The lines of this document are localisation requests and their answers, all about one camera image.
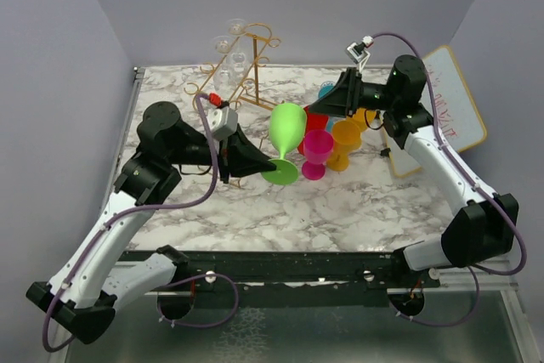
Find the blue wine glass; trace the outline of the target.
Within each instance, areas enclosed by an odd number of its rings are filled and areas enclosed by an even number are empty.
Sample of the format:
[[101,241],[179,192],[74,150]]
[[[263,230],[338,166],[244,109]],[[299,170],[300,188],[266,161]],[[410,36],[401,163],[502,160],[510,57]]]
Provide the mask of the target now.
[[[318,92],[318,98],[320,99],[321,97],[327,95],[328,93],[330,93],[333,89],[333,87],[320,87],[320,91]],[[326,123],[326,131],[327,132],[331,132],[332,131],[332,127],[333,125],[335,124],[337,120],[334,118],[334,117],[328,117],[327,118],[327,123]]]

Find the orange wine glass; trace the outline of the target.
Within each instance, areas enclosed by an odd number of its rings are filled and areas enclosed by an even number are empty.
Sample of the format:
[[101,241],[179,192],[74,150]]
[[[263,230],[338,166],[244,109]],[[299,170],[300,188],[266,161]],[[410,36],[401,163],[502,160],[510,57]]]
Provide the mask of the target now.
[[336,172],[345,171],[349,166],[349,154],[360,147],[361,131],[355,123],[342,120],[333,125],[331,136],[333,151],[326,165]]
[[364,132],[369,124],[375,119],[376,115],[377,113],[375,111],[359,108],[350,118],[350,121],[353,122],[361,132]]

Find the red wine glass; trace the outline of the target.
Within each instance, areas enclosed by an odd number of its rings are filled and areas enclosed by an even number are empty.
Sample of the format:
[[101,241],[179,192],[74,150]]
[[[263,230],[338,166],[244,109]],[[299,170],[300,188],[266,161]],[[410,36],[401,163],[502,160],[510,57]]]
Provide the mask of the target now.
[[[326,124],[328,122],[328,116],[310,112],[309,107],[307,105],[304,106],[303,110],[306,114],[306,125],[305,125],[304,134],[303,134],[303,139],[305,139],[306,135],[311,131],[319,130],[319,129],[324,130],[326,128]],[[297,151],[299,154],[304,155],[303,140],[298,145]]]

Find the pink wine glass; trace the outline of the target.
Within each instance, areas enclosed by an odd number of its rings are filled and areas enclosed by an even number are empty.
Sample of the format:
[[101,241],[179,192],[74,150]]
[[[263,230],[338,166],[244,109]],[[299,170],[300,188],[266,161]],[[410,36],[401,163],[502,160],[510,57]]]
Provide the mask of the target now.
[[332,154],[334,140],[330,133],[323,129],[312,130],[303,140],[302,174],[306,179],[322,179],[326,172],[325,163]]

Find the green wine glass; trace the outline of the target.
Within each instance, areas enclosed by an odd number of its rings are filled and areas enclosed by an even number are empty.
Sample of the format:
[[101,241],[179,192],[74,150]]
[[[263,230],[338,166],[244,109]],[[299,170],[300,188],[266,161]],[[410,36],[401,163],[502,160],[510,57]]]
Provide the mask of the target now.
[[263,172],[262,176],[271,184],[289,185],[298,180],[298,168],[286,155],[303,141],[307,123],[304,109],[293,103],[277,105],[269,119],[269,141],[279,156],[269,161],[275,170]]

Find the clear wine glass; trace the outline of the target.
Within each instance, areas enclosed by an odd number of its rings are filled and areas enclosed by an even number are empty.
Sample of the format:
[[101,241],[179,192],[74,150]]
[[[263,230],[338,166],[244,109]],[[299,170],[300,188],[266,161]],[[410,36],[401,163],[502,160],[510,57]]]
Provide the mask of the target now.
[[229,56],[231,64],[231,80],[240,82],[253,62],[252,40],[246,35],[247,22],[243,19],[232,19],[227,22],[228,33],[236,38],[234,50]]
[[229,57],[234,50],[236,38],[232,36],[218,36],[212,40],[213,49],[220,55],[213,74],[213,85],[217,92],[225,91],[231,83],[231,64]]

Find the gold wire glass rack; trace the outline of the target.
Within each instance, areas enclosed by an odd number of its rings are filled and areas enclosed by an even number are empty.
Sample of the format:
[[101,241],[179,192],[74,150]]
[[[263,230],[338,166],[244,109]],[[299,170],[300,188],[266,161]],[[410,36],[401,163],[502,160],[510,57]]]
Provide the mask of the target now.
[[227,100],[235,111],[243,104],[272,111],[276,103],[261,96],[258,70],[269,63],[264,52],[278,47],[281,40],[262,23],[249,24],[243,19],[232,19],[227,26],[226,35],[212,40],[213,49],[221,55],[220,61],[202,64],[200,71],[206,79],[202,83],[189,82],[184,87],[185,93],[195,97],[212,82],[215,93]]

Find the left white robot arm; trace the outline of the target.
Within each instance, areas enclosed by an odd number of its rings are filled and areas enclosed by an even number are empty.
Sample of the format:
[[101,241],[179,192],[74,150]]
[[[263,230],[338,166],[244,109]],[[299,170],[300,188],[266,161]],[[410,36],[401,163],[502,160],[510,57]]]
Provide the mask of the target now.
[[168,209],[166,199],[181,181],[179,167],[212,169],[211,186],[203,197],[180,204],[182,209],[202,204],[218,181],[276,169],[247,139],[228,103],[219,103],[213,118],[201,120],[204,130],[198,132],[171,102],[145,109],[137,127],[139,145],[122,167],[96,224],[58,273],[32,283],[26,292],[45,312],[46,322],[55,320],[72,338],[90,344],[134,299],[158,288],[175,291],[187,281],[203,278],[190,259],[171,246],[158,248],[122,274],[111,274],[139,229],[157,210]]

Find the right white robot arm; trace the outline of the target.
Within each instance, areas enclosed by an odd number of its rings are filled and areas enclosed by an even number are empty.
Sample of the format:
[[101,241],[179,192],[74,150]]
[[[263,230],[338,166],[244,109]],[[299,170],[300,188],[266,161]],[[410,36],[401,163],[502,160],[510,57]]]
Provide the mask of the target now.
[[392,281],[409,287],[422,270],[474,266],[512,249],[519,204],[481,180],[451,149],[420,99],[427,84],[421,59],[398,57],[384,84],[364,82],[355,68],[343,71],[333,89],[309,106],[316,114],[346,117],[359,108],[381,111],[387,135],[415,159],[438,185],[454,215],[437,239],[398,251]]

